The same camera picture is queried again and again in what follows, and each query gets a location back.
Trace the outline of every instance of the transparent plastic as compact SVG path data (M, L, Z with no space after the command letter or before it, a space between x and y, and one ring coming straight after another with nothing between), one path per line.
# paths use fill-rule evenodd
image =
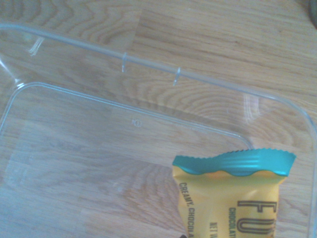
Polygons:
M277 238L314 238L316 128L291 102L0 25L0 236L179 238L176 155L295 153Z

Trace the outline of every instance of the yellow wrapper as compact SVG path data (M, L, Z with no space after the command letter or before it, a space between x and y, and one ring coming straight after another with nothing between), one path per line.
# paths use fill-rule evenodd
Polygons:
M268 170L247 176L225 171L198 175L174 165L173 177L188 238L274 237L278 189L286 176Z

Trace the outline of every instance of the snack bar wrapper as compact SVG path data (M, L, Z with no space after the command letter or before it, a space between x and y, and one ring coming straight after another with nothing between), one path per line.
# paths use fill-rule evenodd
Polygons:
M272 149L176 156L173 177L188 238L273 238L278 187L295 158Z

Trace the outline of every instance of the plastic container lid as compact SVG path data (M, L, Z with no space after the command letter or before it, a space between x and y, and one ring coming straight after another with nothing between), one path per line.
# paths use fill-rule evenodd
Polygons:
M0 234L180 237L176 155L297 155L277 238L314 238L316 128L277 96L21 25L0 25Z

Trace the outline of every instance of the teal wrapper crimp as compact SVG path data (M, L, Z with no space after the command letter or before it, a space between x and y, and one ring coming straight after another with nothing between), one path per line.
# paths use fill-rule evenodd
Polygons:
M276 149L257 149L224 153L211 158L176 156L173 165L192 175L226 171L233 176L249 176L272 171L288 176L295 161L293 153Z

